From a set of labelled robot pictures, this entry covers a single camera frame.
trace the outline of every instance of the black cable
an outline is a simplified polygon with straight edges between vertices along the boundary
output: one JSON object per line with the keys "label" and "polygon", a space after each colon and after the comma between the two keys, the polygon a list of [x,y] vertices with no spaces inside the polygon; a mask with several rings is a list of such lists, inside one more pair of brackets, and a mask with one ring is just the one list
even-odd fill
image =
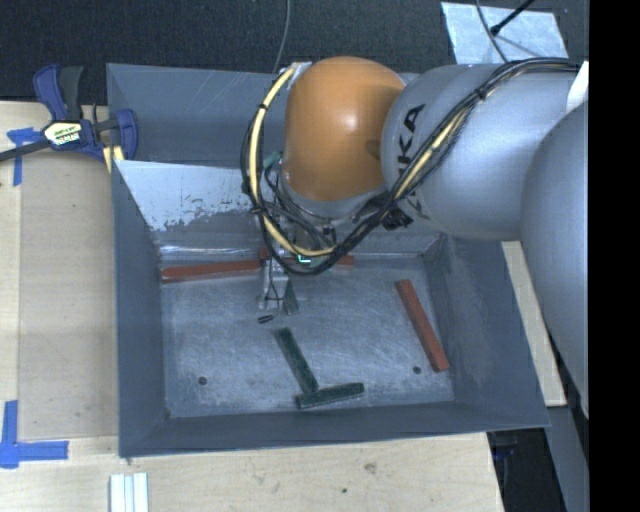
{"label": "black cable", "polygon": [[503,19],[500,23],[496,23],[493,27],[491,27],[490,32],[494,36],[497,36],[504,27],[506,27],[509,23],[511,23],[515,18],[520,16],[520,13],[522,11],[524,11],[527,7],[529,7],[535,1],[536,0],[527,0],[520,7],[518,7],[515,11],[513,11],[511,14],[509,14],[509,16],[507,16],[505,19]]}
{"label": "black cable", "polygon": [[282,41],[280,41],[280,49],[278,50],[278,56],[276,57],[276,63],[273,66],[272,73],[278,72],[278,66],[280,66],[280,59],[282,59],[282,51],[284,50],[284,43],[287,41],[287,34],[289,33],[290,23],[291,23],[291,0],[287,0],[286,14],[284,18],[284,31],[282,33]]}
{"label": "black cable", "polygon": [[[278,226],[277,221],[273,218],[273,216],[264,208],[263,204],[258,204],[255,199],[252,197],[252,203],[254,205],[254,211],[256,213],[261,213],[259,215],[260,227],[263,232],[263,237],[265,240],[265,244],[267,245],[272,257],[282,265],[282,267],[294,274],[302,274],[302,275],[314,275],[324,272],[325,270],[331,268],[342,256],[351,251],[355,246],[357,246],[373,229],[378,227],[382,220],[386,215],[394,208],[398,206],[398,204],[406,199],[409,195],[411,195],[422,183],[427,179],[427,177],[436,170],[446,159],[447,155],[455,145],[462,129],[464,128],[466,121],[475,108],[481,101],[484,101],[497,87],[502,85],[507,80],[513,79],[523,73],[534,72],[534,71],[559,71],[559,72],[576,72],[578,70],[578,66],[575,64],[569,63],[566,59],[557,59],[557,58],[534,58],[527,59],[522,61],[514,61],[503,64],[498,67],[489,79],[480,87],[475,89],[469,95],[467,95],[463,100],[461,100],[446,116],[445,118],[438,124],[436,129],[432,132],[431,136],[420,145],[411,161],[403,171],[402,175],[396,180],[394,185],[391,188],[391,191],[386,196],[386,200],[382,204],[382,206],[378,209],[378,211],[374,212],[370,217],[360,222],[356,228],[341,242],[339,243],[333,251],[326,256],[325,260],[323,260],[320,264],[315,267],[306,267],[300,264],[289,264],[284,260],[284,258],[280,257],[277,254],[273,246],[273,240],[271,235],[267,232],[265,228],[265,217],[267,217],[270,222],[273,224],[274,228],[279,232],[279,234],[283,238],[287,238],[280,227]],[[433,147],[433,143],[436,139],[440,137],[440,134],[443,130],[448,129],[449,125],[460,116],[461,119],[457,122],[457,126],[455,130],[450,133],[443,144],[441,144],[438,148]],[[403,186],[408,176],[412,174],[416,165],[422,158],[422,155],[426,153],[426,151],[433,151],[432,158],[429,159],[427,164],[424,165],[423,169],[420,169],[420,172],[412,178],[411,184],[405,188],[402,194],[398,195],[398,191],[400,187]],[[260,173],[258,172],[257,179],[260,179]],[[262,203],[262,195],[259,195],[259,201]],[[309,223],[309,228],[312,228],[314,232],[320,233],[320,231]]]}
{"label": "black cable", "polygon": [[478,11],[478,16],[480,16],[480,21],[482,22],[484,31],[487,33],[487,36],[489,36],[489,41],[491,41],[491,44],[498,52],[498,55],[500,55],[500,58],[502,59],[502,61],[509,62],[509,59],[507,59],[507,56],[498,46],[498,43],[496,42],[496,38],[493,37],[493,34],[491,33],[491,29],[489,29],[489,24],[487,23],[487,20],[485,19],[484,14],[482,13],[482,8],[480,7],[480,0],[475,0],[475,3],[476,3],[476,11]]}

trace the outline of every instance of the wooden table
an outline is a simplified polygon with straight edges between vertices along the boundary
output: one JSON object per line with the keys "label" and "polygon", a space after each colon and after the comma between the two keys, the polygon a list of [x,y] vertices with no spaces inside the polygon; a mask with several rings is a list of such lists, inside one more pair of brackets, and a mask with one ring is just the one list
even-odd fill
{"label": "wooden table", "polygon": [[[0,150],[13,147],[4,135],[7,130],[27,126],[39,129],[47,121],[48,113],[39,104],[0,102]],[[102,435],[113,431],[115,422],[110,417],[112,409],[106,407],[101,410],[99,397],[96,398],[95,394],[83,394],[80,391],[75,395],[62,394],[61,391],[69,389],[69,365],[75,365],[78,371],[84,365],[86,371],[89,364],[87,358],[96,357],[96,352],[80,346],[81,340],[74,336],[68,338],[65,345],[57,347],[50,346],[51,338],[34,341],[33,333],[29,330],[33,322],[27,322],[26,325],[23,322],[21,326],[24,318],[19,313],[20,308],[22,312],[33,308],[32,303],[25,301],[34,297],[34,286],[36,289],[40,286],[42,294],[38,295],[46,297],[47,293],[52,293],[47,287],[51,288],[54,286],[52,283],[56,283],[55,280],[44,279],[42,275],[39,276],[39,281],[34,282],[30,278],[28,287],[31,291],[23,294],[21,302],[20,251],[25,244],[33,242],[24,239],[21,243],[21,188],[30,186],[30,179],[49,179],[46,176],[50,174],[57,176],[57,181],[47,185],[53,191],[55,187],[65,186],[63,176],[72,177],[77,169],[83,166],[93,168],[96,165],[96,172],[106,173],[104,168],[100,170],[99,163],[83,160],[79,155],[53,155],[44,151],[25,158],[25,183],[21,187],[13,187],[13,162],[0,164],[0,407],[3,406],[3,401],[19,396],[20,380],[21,387],[24,387],[21,389],[21,396],[25,393],[29,396],[27,391],[31,389],[29,401],[36,403],[38,399],[42,402],[36,404],[37,410],[33,410],[36,405],[31,404],[32,410],[28,417],[38,417],[39,411],[44,411],[42,417],[47,428],[55,429],[56,422],[61,422],[62,428],[64,415],[69,411],[80,414],[78,411],[82,410],[86,414],[85,417],[78,416],[78,423],[73,427],[79,434],[70,441],[69,460],[23,463],[18,469],[11,471],[0,469],[0,510],[107,510],[109,476],[114,473],[136,472],[148,474],[150,510],[153,512],[504,510],[491,452],[484,434],[120,459],[117,456],[117,437],[112,434]],[[78,204],[85,204],[85,208],[90,209],[92,201],[86,201],[85,198],[84,203],[78,201]],[[74,203],[67,206],[75,208],[77,205]],[[46,205],[34,207],[42,208],[38,218],[44,216],[45,220],[52,219],[52,232],[69,229],[68,225],[65,227],[53,222],[61,212],[47,211]],[[82,227],[76,226],[74,229],[77,231]],[[66,242],[52,248],[52,252],[54,249],[58,251],[57,254],[44,255],[44,267],[50,265],[55,268],[55,263],[51,261],[55,262],[56,259],[64,266],[62,260],[65,255],[69,258],[81,257],[82,251],[95,249],[69,239]],[[545,400],[547,405],[563,405],[566,403],[565,397],[522,251],[518,243],[505,244],[504,248]],[[26,249],[23,252],[29,263],[31,256],[27,255]],[[85,279],[82,281],[84,285],[91,282],[90,278],[83,278],[80,274],[79,271],[78,279]],[[94,279],[104,280],[104,276],[94,276]],[[73,288],[74,282],[69,282],[68,286]],[[68,328],[70,322],[77,324],[84,318],[91,326],[99,328],[104,325],[104,319],[83,317],[93,315],[90,310],[96,307],[101,307],[99,301],[77,304],[73,318],[52,319],[50,324],[45,322],[44,326],[46,328],[51,325],[52,330],[54,327]],[[19,360],[23,363],[22,368],[19,368]],[[111,368],[110,371],[114,369],[113,361],[106,361],[104,364]],[[54,404],[55,407],[47,408],[47,403]],[[98,407],[92,408],[87,404],[97,404]],[[68,422],[64,423],[64,428],[68,428]],[[37,438],[38,430],[32,429],[32,432],[33,437]]]}

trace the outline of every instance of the blue tape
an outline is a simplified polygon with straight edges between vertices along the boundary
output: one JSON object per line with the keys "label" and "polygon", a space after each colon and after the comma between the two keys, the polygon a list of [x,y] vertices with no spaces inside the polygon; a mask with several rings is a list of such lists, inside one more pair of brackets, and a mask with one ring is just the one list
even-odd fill
{"label": "blue tape", "polygon": [[[20,128],[18,130],[9,130],[7,137],[13,142],[17,148],[25,142],[39,142],[44,140],[44,136],[33,128]],[[22,157],[17,156],[13,164],[13,186],[17,187],[22,183]]]}
{"label": "blue tape", "polygon": [[69,441],[19,443],[18,401],[5,402],[0,442],[0,468],[15,469],[30,460],[65,460],[69,458]]}

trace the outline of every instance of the cable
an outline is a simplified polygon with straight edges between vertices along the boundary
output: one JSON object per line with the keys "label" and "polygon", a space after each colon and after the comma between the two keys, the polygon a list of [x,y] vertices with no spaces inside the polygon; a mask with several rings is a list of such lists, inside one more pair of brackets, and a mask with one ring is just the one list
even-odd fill
{"label": "cable", "polygon": [[509,59],[507,59],[507,57],[504,54],[504,52],[498,46],[498,43],[496,42],[496,38],[493,37],[493,34],[491,33],[491,29],[489,28],[489,24],[487,23],[487,20],[485,19],[484,14],[482,13],[482,9],[480,8],[480,0],[475,0],[475,3],[476,3],[476,11],[478,11],[478,16],[480,16],[480,21],[482,22],[482,26],[484,27],[484,31],[487,33],[487,36],[489,36],[489,41],[491,41],[491,44],[493,45],[493,47],[498,52],[498,55],[500,55],[500,58],[502,59],[502,62],[509,62]]}
{"label": "cable", "polygon": [[278,50],[276,63],[273,65],[273,71],[272,71],[273,74],[278,72],[278,66],[280,66],[280,59],[282,59],[282,51],[284,50],[284,44],[287,41],[287,35],[289,34],[290,23],[291,23],[291,0],[287,0],[286,14],[284,18],[284,31],[282,33],[282,41],[280,41],[280,49]]}
{"label": "cable", "polygon": [[522,13],[522,11],[524,11],[527,7],[529,7],[535,1],[536,0],[527,0],[520,7],[518,7],[515,11],[513,11],[511,14],[509,14],[509,16],[507,16],[505,19],[503,19],[500,23],[496,23],[493,27],[491,27],[490,32],[494,36],[497,36],[504,27],[506,27],[509,23],[511,23],[515,18],[520,16],[520,13]]}
{"label": "cable", "polygon": [[[534,58],[521,61],[508,62],[498,67],[489,79],[469,93],[442,119],[432,134],[420,145],[409,164],[398,177],[390,191],[380,201],[380,206],[370,216],[362,220],[353,231],[340,243],[327,243],[329,240],[317,227],[308,222],[302,216],[294,213],[295,210],[287,211],[287,205],[278,194],[278,186],[269,179],[270,167],[264,170],[264,177],[267,184],[274,189],[276,200],[273,204],[267,203],[260,191],[260,172],[258,169],[258,155],[261,140],[262,125],[269,106],[284,84],[291,78],[298,64],[292,64],[284,70],[275,80],[268,91],[264,102],[250,124],[249,130],[243,143],[243,155],[241,155],[241,165],[248,164],[248,172],[243,167],[243,176],[247,177],[249,197],[253,204],[253,213],[258,214],[260,227],[263,232],[265,244],[267,245],[272,258],[274,258],[287,271],[295,274],[319,274],[333,266],[342,256],[358,245],[373,229],[378,227],[387,215],[404,199],[408,198],[418,187],[420,187],[429,175],[434,172],[444,162],[454,147],[460,133],[465,126],[470,114],[475,107],[485,101],[503,83],[514,79],[523,73],[529,72],[576,72],[578,66],[571,64],[565,59],[557,58]],[[277,206],[276,201],[280,201],[282,208]],[[292,222],[302,227],[314,241],[324,243],[327,246],[320,249],[306,249],[299,247],[283,233],[278,220],[271,212],[286,216]],[[317,260],[315,266],[303,266],[290,264],[281,257],[274,248],[274,240],[288,252],[304,256],[307,258],[324,258]]]}

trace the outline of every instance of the table surface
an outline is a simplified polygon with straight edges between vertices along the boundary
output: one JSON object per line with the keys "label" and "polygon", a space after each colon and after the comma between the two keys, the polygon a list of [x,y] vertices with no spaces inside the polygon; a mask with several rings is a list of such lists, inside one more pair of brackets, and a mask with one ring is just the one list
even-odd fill
{"label": "table surface", "polygon": [[[39,104],[0,102],[0,150],[13,147],[4,135],[7,130],[27,126],[40,128],[47,121],[48,113]],[[106,174],[107,171],[104,166],[100,169],[98,162],[79,155],[52,154],[50,151],[26,157],[23,165],[25,182],[20,187],[13,187],[13,162],[0,164],[0,261],[3,264],[0,280],[0,350],[3,356],[0,358],[0,406],[3,406],[2,401],[18,397],[21,408],[25,405],[22,402],[26,402],[21,420],[28,418],[32,425],[38,421],[46,425],[45,429],[32,429],[34,439],[47,429],[50,433],[71,428],[76,435],[70,441],[69,460],[23,463],[16,470],[0,470],[0,510],[107,510],[109,476],[136,472],[148,473],[150,510],[154,512],[189,509],[504,510],[484,434],[120,459],[117,436],[112,435],[113,406],[104,406],[104,403],[113,402],[113,396],[107,393],[101,398],[95,389],[93,393],[69,393],[69,389],[82,388],[73,385],[73,379],[79,378],[74,375],[79,373],[86,379],[92,375],[92,368],[101,369],[97,377],[92,377],[97,379],[92,381],[94,386],[100,379],[115,382],[114,362],[101,352],[104,343],[92,345],[91,337],[109,323],[112,308],[105,309],[100,300],[82,300],[87,296],[95,298],[90,287],[96,283],[107,286],[105,283],[112,278],[106,270],[98,272],[97,276],[94,271],[93,277],[87,277],[86,274],[91,273],[89,269],[84,274],[78,270],[77,277],[72,276],[73,280],[68,281],[69,268],[74,262],[67,261],[66,270],[63,264],[65,258],[80,258],[79,261],[86,263],[96,254],[91,251],[102,251],[99,253],[102,258],[98,258],[100,264],[103,268],[112,265],[105,256],[104,240],[85,237],[83,240],[91,243],[79,244],[73,238],[77,232],[87,235],[95,228],[91,223],[96,220],[91,214],[95,214],[95,208],[104,208],[104,202],[87,194],[73,205],[66,205],[70,208],[83,205],[84,210],[76,220],[69,220],[64,204],[56,203],[58,207],[50,210],[46,204],[38,205],[37,216],[29,215],[33,213],[31,211],[25,215],[21,206],[22,189],[35,187],[33,180],[36,178],[51,180],[39,183],[45,192],[50,191],[50,199],[43,192],[39,197],[64,203],[65,198],[56,195],[56,191],[69,188],[67,185],[71,181],[64,182],[64,177],[77,178],[95,166],[98,166],[97,172]],[[74,192],[77,194],[77,190],[71,188],[69,193]],[[27,218],[36,220],[30,220],[28,226],[23,224],[21,235],[21,220],[26,222]],[[79,223],[77,218],[85,220]],[[59,219],[67,221],[60,223],[57,222]],[[31,260],[37,254],[37,241],[31,233],[37,229],[62,232],[65,243],[51,247],[50,252],[56,254],[45,253],[42,258]],[[109,240],[106,245],[109,254],[110,243]],[[23,286],[20,280],[21,250],[25,264],[35,269],[29,270],[29,282]],[[566,399],[520,244],[506,243],[504,250],[545,401],[549,406],[564,405]],[[56,266],[61,268],[62,274],[67,272],[66,282],[49,276]],[[56,317],[56,305],[49,303],[47,306],[43,299],[60,292],[60,301],[64,303],[73,298],[73,290],[77,289],[84,290],[81,293],[85,295],[80,295],[72,318],[65,321]],[[27,321],[36,314],[40,315],[37,324]],[[43,328],[55,332],[50,336],[34,336],[34,332],[37,334]],[[82,331],[83,335],[65,334],[65,344],[56,344],[52,339],[61,337],[60,329]],[[69,367],[77,371],[69,372]],[[42,377],[44,371],[47,372],[46,379]],[[75,423],[70,422],[69,412]],[[21,427],[19,432],[28,430]]]}

